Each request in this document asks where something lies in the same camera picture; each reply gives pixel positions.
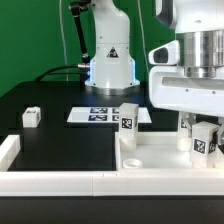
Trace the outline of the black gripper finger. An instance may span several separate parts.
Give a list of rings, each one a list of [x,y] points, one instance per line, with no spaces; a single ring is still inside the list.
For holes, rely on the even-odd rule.
[[[219,129],[217,132],[217,144],[224,145],[224,129]]]
[[[188,130],[188,136],[192,136],[192,126],[196,123],[196,115],[194,113],[185,112],[183,115],[183,121]]]

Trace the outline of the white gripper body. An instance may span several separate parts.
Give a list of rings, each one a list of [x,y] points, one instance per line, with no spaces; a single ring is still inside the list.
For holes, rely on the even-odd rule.
[[[156,108],[224,117],[224,66],[215,78],[189,78],[184,75],[177,40],[151,50],[148,60],[149,98]]]

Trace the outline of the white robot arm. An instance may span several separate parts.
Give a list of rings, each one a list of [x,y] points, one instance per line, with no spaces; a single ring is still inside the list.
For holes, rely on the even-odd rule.
[[[86,85],[102,94],[137,86],[129,54],[130,21],[113,0],[92,0],[96,53]],[[158,21],[175,39],[150,51],[153,106],[184,114],[216,116],[224,145],[224,0],[155,0]]]

